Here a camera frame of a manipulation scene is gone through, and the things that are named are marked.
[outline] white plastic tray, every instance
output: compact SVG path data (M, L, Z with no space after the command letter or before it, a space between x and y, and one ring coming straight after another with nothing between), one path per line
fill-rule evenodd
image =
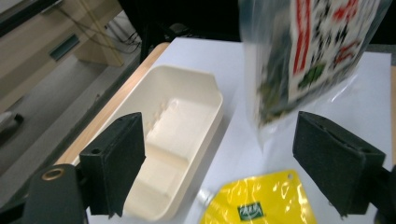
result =
M210 74L152 68L120 104L115 119L142 112L146 160L124 205L126 216L172 217L222 118L222 96Z

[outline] yellow plastic wrapper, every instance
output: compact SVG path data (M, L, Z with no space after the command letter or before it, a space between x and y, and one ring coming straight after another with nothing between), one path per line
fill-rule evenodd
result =
M200 223L312 224L317 221L297 173L288 170L223 186Z

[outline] snack package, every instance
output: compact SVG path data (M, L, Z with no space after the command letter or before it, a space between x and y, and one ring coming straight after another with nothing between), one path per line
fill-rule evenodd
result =
M276 130L276 120L353 74L390 3L240 0L247 115L262 139L266 126Z
M209 203L200 223L317 222L299 176L287 170L223 186Z

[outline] wooden edge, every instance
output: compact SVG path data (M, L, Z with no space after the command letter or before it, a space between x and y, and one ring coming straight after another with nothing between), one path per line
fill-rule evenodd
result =
M392 66L390 76L390 106L391 106L391 125L392 125L392 158L393 164L396 164L396 66Z
M56 164L73 162L73 160L78 156L79 152L81 152L82 149L87 146L94 135L105 124L107 119L114 113L120 103L125 99L129 92L131 92L139 80L147 73L150 67L155 63L155 61L157 61L157 59L168 46L169 43L162 43L150 53L146 60L137 67L134 73L128 78L128 80L126 80L126 82L91 121L91 123L60 157L60 159L56 161Z

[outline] floor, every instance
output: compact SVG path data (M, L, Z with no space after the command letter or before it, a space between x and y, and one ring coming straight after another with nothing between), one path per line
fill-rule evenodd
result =
M0 207L35 170L53 164L139 65L140 39L132 35L134 28L125 14L111 21L107 30L117 48L130 52L121 54L124 66L84 63L70 56L10 108L23 115L24 122L0 138ZM396 46L367 50L392 53L396 65Z

